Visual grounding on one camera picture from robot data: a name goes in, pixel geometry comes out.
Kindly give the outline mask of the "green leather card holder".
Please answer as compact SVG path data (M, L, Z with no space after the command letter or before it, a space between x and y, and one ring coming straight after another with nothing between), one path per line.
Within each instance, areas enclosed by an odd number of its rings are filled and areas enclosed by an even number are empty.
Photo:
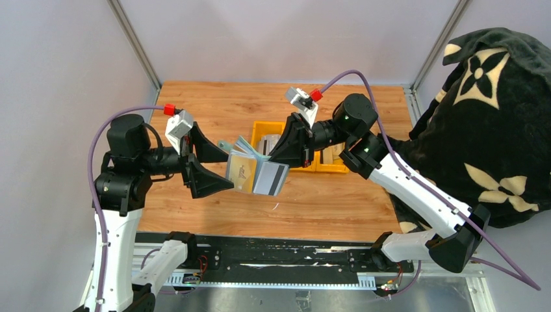
M272 162L259 153L242 136L235 143L220 140L218 147L228 152L225 178L237 192L277 196L283 188L290 167Z

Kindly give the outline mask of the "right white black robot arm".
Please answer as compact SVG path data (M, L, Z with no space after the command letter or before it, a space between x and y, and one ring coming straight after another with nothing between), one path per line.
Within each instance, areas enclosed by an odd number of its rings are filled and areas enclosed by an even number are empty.
M371 253L374 268L384 272L400 261L431 260L449 272L463 271L489 222L484 206L456 200L410 169L371 132L378 114L366 96L346 96L324 121L316 121L316 99L303 90L291 88L285 97L297 111L287 118L271 161L307 167L316 151L344 144L340 158L349 171L383 187L429 224L422 232L382 234Z

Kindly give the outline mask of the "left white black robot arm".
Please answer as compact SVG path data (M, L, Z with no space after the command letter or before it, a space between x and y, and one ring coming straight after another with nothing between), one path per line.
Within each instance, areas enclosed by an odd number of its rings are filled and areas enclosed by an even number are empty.
M215 249L200 248L196 236L173 231L160 249L133 272L137 227L152 184L181 174L193 198L204 198L233 188L232 182L206 169L224 163L228 154L208 140L197 122L178 110L167 132L170 147L151 147L152 126L138 114L111 118L100 129L109 151L98 176L89 175L96 215L96 251L90 290L81 311L153 311L157 295L179 267L192 270L191 285L198 285L206 270L219 262Z

